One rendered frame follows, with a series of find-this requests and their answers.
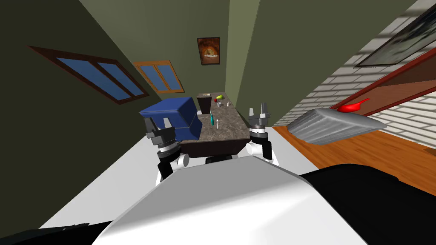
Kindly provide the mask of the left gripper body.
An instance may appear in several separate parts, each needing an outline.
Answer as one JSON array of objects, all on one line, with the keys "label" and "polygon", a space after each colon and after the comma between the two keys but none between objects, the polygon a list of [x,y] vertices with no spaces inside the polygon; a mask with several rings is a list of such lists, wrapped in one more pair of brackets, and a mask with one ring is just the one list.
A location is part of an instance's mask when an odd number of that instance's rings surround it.
[{"label": "left gripper body", "polygon": [[146,137],[152,141],[153,145],[168,146],[176,142],[174,127],[152,131],[150,133],[147,133]]}]

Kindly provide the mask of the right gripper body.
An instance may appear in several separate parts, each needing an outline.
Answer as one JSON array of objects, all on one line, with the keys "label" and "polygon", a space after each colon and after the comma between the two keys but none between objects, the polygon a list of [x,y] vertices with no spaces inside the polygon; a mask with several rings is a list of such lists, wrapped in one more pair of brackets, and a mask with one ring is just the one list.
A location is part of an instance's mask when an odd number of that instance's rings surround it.
[{"label": "right gripper body", "polygon": [[268,119],[270,118],[269,113],[262,113],[257,115],[249,116],[249,124],[251,128],[255,127],[265,127],[268,124]]}]

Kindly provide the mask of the blue box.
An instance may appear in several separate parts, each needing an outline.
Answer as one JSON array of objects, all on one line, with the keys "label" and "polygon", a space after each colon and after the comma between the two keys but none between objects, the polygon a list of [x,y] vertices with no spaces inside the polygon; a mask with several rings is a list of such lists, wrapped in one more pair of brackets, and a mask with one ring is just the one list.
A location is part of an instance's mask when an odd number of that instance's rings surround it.
[{"label": "blue box", "polygon": [[202,122],[197,115],[197,108],[191,97],[164,99],[140,111],[144,118],[152,118],[158,128],[164,128],[164,118],[175,127],[177,141],[199,140]]}]

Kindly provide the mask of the dark table with marble top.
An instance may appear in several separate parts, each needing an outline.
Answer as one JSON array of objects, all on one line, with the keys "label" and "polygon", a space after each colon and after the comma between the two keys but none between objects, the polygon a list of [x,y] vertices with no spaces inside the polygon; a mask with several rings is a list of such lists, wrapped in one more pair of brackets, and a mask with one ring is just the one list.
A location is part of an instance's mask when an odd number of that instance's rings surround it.
[{"label": "dark table with marble top", "polygon": [[[237,155],[250,141],[249,128],[224,92],[207,93],[212,94],[211,110],[215,121],[219,120],[218,129],[216,125],[211,126],[210,114],[199,114],[202,122],[200,138],[180,142],[181,153],[191,158]],[[224,99],[218,100],[222,104],[218,107],[214,99],[220,94]]]}]

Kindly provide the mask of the dark brown box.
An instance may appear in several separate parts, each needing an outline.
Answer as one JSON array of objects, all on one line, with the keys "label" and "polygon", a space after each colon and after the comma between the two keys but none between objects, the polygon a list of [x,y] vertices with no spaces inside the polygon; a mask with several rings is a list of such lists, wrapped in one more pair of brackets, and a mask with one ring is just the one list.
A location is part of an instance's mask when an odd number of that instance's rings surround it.
[{"label": "dark brown box", "polygon": [[201,114],[210,114],[210,109],[212,104],[212,94],[202,93],[199,94],[196,98],[200,107]]}]

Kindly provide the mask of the orange framed window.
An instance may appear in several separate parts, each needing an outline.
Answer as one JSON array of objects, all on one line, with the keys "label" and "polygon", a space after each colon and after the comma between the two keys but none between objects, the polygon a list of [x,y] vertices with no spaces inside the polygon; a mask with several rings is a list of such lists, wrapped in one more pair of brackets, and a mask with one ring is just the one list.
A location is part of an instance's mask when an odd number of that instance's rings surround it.
[{"label": "orange framed window", "polygon": [[133,65],[158,94],[184,92],[170,60],[134,62]]}]

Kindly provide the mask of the dark brown framed window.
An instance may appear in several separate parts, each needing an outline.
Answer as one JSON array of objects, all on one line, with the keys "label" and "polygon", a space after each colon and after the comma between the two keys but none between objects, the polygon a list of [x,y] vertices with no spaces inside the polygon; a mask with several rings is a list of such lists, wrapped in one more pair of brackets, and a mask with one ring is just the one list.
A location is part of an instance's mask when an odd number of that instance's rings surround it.
[{"label": "dark brown framed window", "polygon": [[29,48],[118,105],[149,96],[117,60],[36,46]]}]

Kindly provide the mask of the grey ribbed block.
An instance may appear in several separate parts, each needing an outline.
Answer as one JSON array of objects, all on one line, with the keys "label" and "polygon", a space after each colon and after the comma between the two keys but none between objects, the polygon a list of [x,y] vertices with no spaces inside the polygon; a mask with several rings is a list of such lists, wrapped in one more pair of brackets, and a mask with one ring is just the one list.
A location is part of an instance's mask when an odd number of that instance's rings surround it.
[{"label": "grey ribbed block", "polygon": [[386,127],[386,124],[363,115],[316,108],[292,121],[287,129],[306,143],[326,145]]}]

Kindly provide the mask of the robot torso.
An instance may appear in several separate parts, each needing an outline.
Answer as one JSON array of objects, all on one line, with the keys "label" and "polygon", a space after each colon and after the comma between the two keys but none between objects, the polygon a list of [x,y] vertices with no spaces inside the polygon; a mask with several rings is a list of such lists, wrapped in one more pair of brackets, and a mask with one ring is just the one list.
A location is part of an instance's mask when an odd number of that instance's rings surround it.
[{"label": "robot torso", "polygon": [[301,176],[254,156],[171,174],[92,245],[367,245]]}]

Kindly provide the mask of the orange picture in dark frame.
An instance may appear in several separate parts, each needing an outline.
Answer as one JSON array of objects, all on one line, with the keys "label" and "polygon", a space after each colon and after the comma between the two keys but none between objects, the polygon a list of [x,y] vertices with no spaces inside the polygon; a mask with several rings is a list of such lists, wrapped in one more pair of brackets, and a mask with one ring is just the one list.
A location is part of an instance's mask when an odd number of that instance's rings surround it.
[{"label": "orange picture in dark frame", "polygon": [[220,37],[197,38],[202,66],[220,64]]}]

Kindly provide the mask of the dark picture in black frame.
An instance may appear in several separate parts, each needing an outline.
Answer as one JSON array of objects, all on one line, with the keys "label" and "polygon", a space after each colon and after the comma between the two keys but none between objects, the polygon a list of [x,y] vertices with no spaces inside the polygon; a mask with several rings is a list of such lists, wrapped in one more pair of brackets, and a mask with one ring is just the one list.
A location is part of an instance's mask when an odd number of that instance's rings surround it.
[{"label": "dark picture in black frame", "polygon": [[436,0],[423,14],[364,58],[355,68],[393,66],[436,40]]}]

